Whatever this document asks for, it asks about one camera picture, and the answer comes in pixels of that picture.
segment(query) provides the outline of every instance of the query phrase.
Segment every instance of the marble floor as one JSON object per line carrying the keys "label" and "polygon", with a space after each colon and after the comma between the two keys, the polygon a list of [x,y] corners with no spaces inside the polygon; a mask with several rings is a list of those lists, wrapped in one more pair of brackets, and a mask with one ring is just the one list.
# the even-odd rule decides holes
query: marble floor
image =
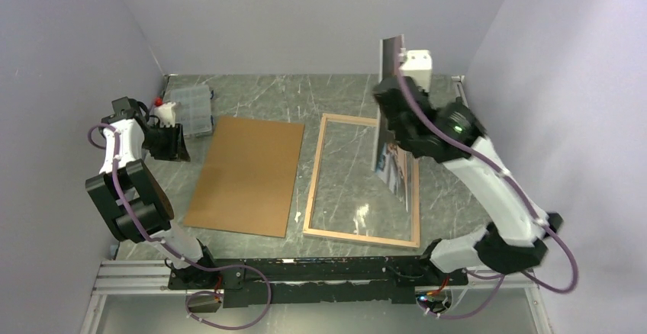
{"label": "marble floor", "polygon": [[[469,190],[432,159],[420,160],[419,249],[369,245],[303,236],[320,117],[323,113],[375,117],[371,89],[377,75],[181,75],[167,91],[208,84],[214,90],[213,115],[303,123],[304,136],[284,239],[187,227],[217,258],[411,255],[434,239],[470,233],[486,224],[488,215]],[[445,104],[455,97],[451,79],[435,75],[430,100]],[[394,239],[410,238],[410,216],[370,171],[374,131],[371,127],[329,124],[323,148],[320,188],[313,227]],[[211,137],[186,140],[191,162],[146,160],[169,196],[182,224],[195,190]],[[161,259],[152,247],[121,243],[117,259]]]}

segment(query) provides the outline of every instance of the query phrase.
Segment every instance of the plastic storage box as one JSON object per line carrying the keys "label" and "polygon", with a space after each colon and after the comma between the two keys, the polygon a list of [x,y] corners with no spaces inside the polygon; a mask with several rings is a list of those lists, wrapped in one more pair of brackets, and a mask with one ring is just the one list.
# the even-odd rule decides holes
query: plastic storage box
{"label": "plastic storage box", "polygon": [[213,92],[209,85],[177,88],[166,93],[165,101],[178,103],[175,108],[175,121],[184,128],[185,136],[211,134],[214,118],[211,115]]}

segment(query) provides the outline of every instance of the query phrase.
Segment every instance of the cable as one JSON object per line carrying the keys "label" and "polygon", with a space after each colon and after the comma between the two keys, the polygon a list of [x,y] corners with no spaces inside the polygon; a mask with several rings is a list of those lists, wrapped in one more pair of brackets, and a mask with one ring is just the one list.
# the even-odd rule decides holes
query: cable
{"label": "cable", "polygon": [[158,126],[162,123],[162,120],[160,120],[160,119],[159,119],[159,117],[157,117],[156,115],[150,115],[150,116],[149,116],[149,119],[150,119],[150,118],[155,118],[155,119],[157,119],[157,123],[155,124],[155,126],[156,126],[156,127],[158,127]]}
{"label": "cable", "polygon": [[435,294],[439,294],[440,291],[442,291],[445,288],[445,286],[447,286],[448,283],[449,283],[449,275],[447,275],[447,277],[445,277],[445,279],[443,280],[443,283],[440,285],[440,287],[438,287],[437,290],[429,291],[429,292],[427,292],[427,295],[428,296],[433,296]]}
{"label": "cable", "polygon": [[448,307],[446,306],[447,300],[448,300],[447,298],[445,300],[443,300],[443,301],[438,301],[438,300],[420,301],[420,300],[417,300],[417,305],[418,305],[418,307],[420,309],[422,309],[422,311],[424,313],[424,316],[427,316],[430,313],[436,314],[436,316],[438,316],[441,313],[445,313],[448,310]]}
{"label": "cable", "polygon": [[216,283],[216,287],[214,288],[214,296],[216,301],[218,301],[219,303],[222,302],[220,300],[220,295],[218,293],[218,290],[220,290],[221,285],[222,285],[222,275],[218,275],[218,283]]}
{"label": "cable", "polygon": [[450,312],[452,310],[456,310],[456,307],[459,306],[459,303],[461,303],[461,301],[463,300],[463,297],[465,297],[465,295],[467,294],[467,291],[469,291],[469,288],[465,288],[464,290],[462,290],[461,294],[459,295],[458,300],[454,301],[454,291],[450,290],[450,292],[452,293],[452,306],[449,307],[449,309],[446,311],[446,313],[448,313],[448,312]]}
{"label": "cable", "polygon": [[422,277],[424,277],[424,275],[403,275],[403,274],[402,274],[402,273],[400,273],[399,271],[396,271],[395,269],[393,269],[393,267],[388,266],[388,267],[386,267],[386,268],[387,268],[389,271],[392,271],[395,275],[397,275],[397,276],[398,276],[398,277],[400,277],[400,278],[405,278],[405,279],[418,279],[418,278],[422,278]]}
{"label": "cable", "polygon": [[494,280],[494,279],[499,279],[499,278],[504,276],[504,275],[490,275],[490,276],[478,275],[478,274],[474,273],[473,271],[465,271],[465,273],[467,273],[468,275],[471,275],[474,278],[482,279],[483,281],[490,281],[490,280]]}
{"label": "cable", "polygon": [[462,315],[438,315],[437,318],[443,319],[443,320],[462,320],[462,319],[467,319],[469,317],[472,317],[477,313],[480,313],[485,307],[487,307],[490,304],[494,296],[497,295],[499,288],[501,288],[501,285],[504,283],[504,279],[505,277],[501,277],[499,282],[497,282],[497,285],[494,286],[494,289],[492,290],[492,292],[490,292],[490,295],[488,296],[488,298],[486,298],[485,301],[483,301],[481,305],[475,308],[472,312],[463,313]]}
{"label": "cable", "polygon": [[191,296],[187,297],[186,302],[185,302],[185,309],[186,309],[187,317],[191,317],[192,319],[194,319],[194,320],[196,320],[196,321],[198,321],[200,323],[212,326],[214,328],[224,329],[224,330],[247,329],[247,328],[253,326],[254,324],[256,324],[257,322],[259,322],[267,314],[267,311],[269,310],[269,305],[272,302],[272,286],[269,283],[269,279],[260,270],[254,268],[254,267],[250,267],[248,265],[235,264],[235,265],[225,265],[225,266],[216,267],[216,268],[203,267],[202,265],[199,265],[198,263],[193,262],[193,261],[185,258],[182,254],[175,251],[174,248],[172,248],[171,246],[166,244],[166,241],[164,239],[157,239],[157,238],[154,239],[154,238],[150,237],[150,235],[146,232],[146,229],[143,228],[141,222],[137,218],[137,215],[135,214],[133,208],[130,205],[130,202],[128,201],[128,199],[126,199],[126,196],[124,195],[124,191],[121,188],[121,184],[119,184],[119,178],[117,177],[117,171],[119,169],[119,160],[118,160],[119,142],[120,142],[119,132],[113,126],[111,126],[110,124],[101,123],[101,124],[97,124],[96,126],[92,127],[90,129],[90,131],[89,131],[89,134],[92,133],[93,130],[95,130],[96,128],[99,128],[99,127],[103,127],[103,128],[105,128],[107,130],[110,130],[112,132],[113,136],[114,136],[114,148],[113,148],[113,153],[112,153],[112,156],[113,156],[113,160],[112,160],[112,183],[114,184],[114,189],[117,192],[117,196],[121,199],[121,201],[122,201],[122,203],[124,205],[124,208],[126,209],[126,212],[128,213],[128,216],[133,220],[133,223],[134,223],[135,227],[137,228],[137,231],[141,234],[141,236],[147,242],[159,242],[160,245],[163,246],[164,249],[166,249],[167,252],[169,252],[169,254],[175,256],[177,259],[180,259],[180,260],[182,260],[182,261],[184,261],[184,262],[186,262],[186,263],[188,263],[188,264],[190,264],[190,265],[192,265],[192,266],[194,266],[194,267],[196,267],[196,268],[198,268],[198,269],[200,269],[202,271],[223,271],[223,270],[226,270],[226,269],[233,269],[233,268],[249,269],[250,271],[253,271],[253,272],[257,273],[261,277],[263,282],[265,282],[265,284],[267,286],[267,303],[266,303],[265,307],[263,308],[262,312],[258,315],[258,317],[256,317],[250,323],[247,323],[245,325],[242,325],[242,326],[219,325],[219,324],[216,324],[216,323],[212,323],[212,322],[210,322],[208,320],[204,320],[201,317],[198,317],[197,315],[195,315],[194,313],[191,312],[191,310],[189,309],[188,304],[189,304],[189,302],[191,302],[191,300],[194,297],[205,295],[205,294],[210,294],[210,295],[216,297],[217,294],[214,293],[213,291],[199,291],[199,292],[196,292],[195,294],[192,294]]}
{"label": "cable", "polygon": [[[466,145],[463,145],[462,143],[454,140],[452,137],[447,136],[444,134],[438,127],[436,127],[429,118],[425,115],[423,110],[420,108],[418,104],[416,104],[416,101],[414,99],[413,94],[411,93],[411,90],[407,86],[407,82],[404,79],[404,76],[402,76],[402,72],[400,71],[400,60],[399,56],[397,53],[400,53],[401,51],[402,44],[398,43],[396,40],[395,45],[394,45],[394,53],[396,53],[396,56],[394,56],[394,71],[395,75],[398,78],[398,83],[400,85],[400,91],[402,95],[404,96],[404,99],[407,101],[407,104],[409,104],[409,107],[411,110],[417,115],[418,119],[436,136],[438,136],[441,140],[447,142],[448,144],[454,146],[457,149],[460,149],[464,153],[468,153],[477,159],[481,160],[484,162],[486,165],[490,166],[492,170],[494,170],[497,174],[503,175],[502,179],[505,180],[506,183],[517,193],[521,201],[523,202],[523,205],[526,207],[528,210],[528,213],[534,220],[539,219],[539,215],[535,211],[535,208],[533,207],[532,202],[530,202],[530,199],[526,196],[525,193],[523,193],[523,190],[521,187],[517,184],[510,175],[505,175],[502,171],[503,169],[494,161],[490,160],[487,156],[483,155],[479,151],[476,151],[475,149],[472,149],[471,147],[468,147]],[[578,268],[578,263],[575,261],[575,257],[573,256],[573,253],[571,250],[566,246],[564,241],[557,236],[556,233],[554,233],[551,229],[550,226],[548,225],[542,225],[542,228],[546,231],[546,233],[552,237],[555,242],[559,245],[562,250],[564,250],[564,253],[566,254],[566,257],[568,258],[568,261],[571,263],[571,270],[572,270],[572,277],[571,277],[571,283],[566,287],[566,288],[557,288],[553,287],[551,285],[548,285],[545,282],[542,282],[538,280],[537,278],[534,278],[532,276],[528,276],[527,273],[524,273],[529,279],[532,281],[536,282],[540,286],[544,287],[545,289],[549,291],[553,291],[556,293],[560,294],[567,294],[572,292],[575,287],[578,285],[579,281],[579,268]]]}
{"label": "cable", "polygon": [[88,142],[90,142],[91,145],[93,145],[94,147],[96,147],[98,149],[105,149],[105,146],[102,146],[102,145],[96,143],[92,139],[92,132],[94,132],[97,128],[100,128],[100,126],[94,126],[94,127],[90,128],[90,130],[88,131]]}
{"label": "cable", "polygon": [[137,105],[139,105],[140,108],[144,111],[144,116],[145,116],[144,119],[146,119],[146,122],[147,122],[150,119],[150,110],[142,101],[138,101]]}

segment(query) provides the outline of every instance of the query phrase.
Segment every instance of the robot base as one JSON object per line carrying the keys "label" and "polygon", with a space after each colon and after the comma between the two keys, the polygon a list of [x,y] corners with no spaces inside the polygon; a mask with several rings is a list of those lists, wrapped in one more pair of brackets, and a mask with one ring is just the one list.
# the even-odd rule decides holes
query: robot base
{"label": "robot base", "polygon": [[[209,249],[202,245],[202,242],[200,242],[200,248],[202,249],[202,258],[197,263],[203,267],[215,267],[214,257],[209,252]],[[220,276],[220,272],[202,271],[192,265],[183,269],[176,269],[172,265],[167,266],[171,268],[171,275],[169,277],[170,290],[213,289]]]}
{"label": "robot base", "polygon": [[[259,269],[272,285],[272,303],[317,303],[390,300],[415,303],[416,287],[440,286],[449,276],[450,286],[467,285],[462,270],[442,273],[420,255],[295,259],[214,259],[214,266],[249,265]],[[209,285],[188,285],[177,277],[169,289],[213,289],[218,273]],[[222,271],[223,307],[263,304],[267,288],[261,278],[245,269]]]}

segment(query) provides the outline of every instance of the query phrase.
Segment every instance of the white wall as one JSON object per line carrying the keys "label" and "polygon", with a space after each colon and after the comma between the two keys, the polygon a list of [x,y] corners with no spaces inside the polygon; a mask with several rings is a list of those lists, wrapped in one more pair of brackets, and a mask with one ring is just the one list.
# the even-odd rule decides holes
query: white wall
{"label": "white wall", "polygon": [[122,0],[0,0],[0,332],[78,332],[112,241],[87,129],[162,76]]}
{"label": "white wall", "polygon": [[[645,0],[505,0],[467,74],[470,104],[581,268],[544,291],[557,333],[645,332]],[[569,267],[555,244],[539,270]]]}
{"label": "white wall", "polygon": [[166,73],[373,73],[405,33],[464,74],[503,0],[126,0]]}

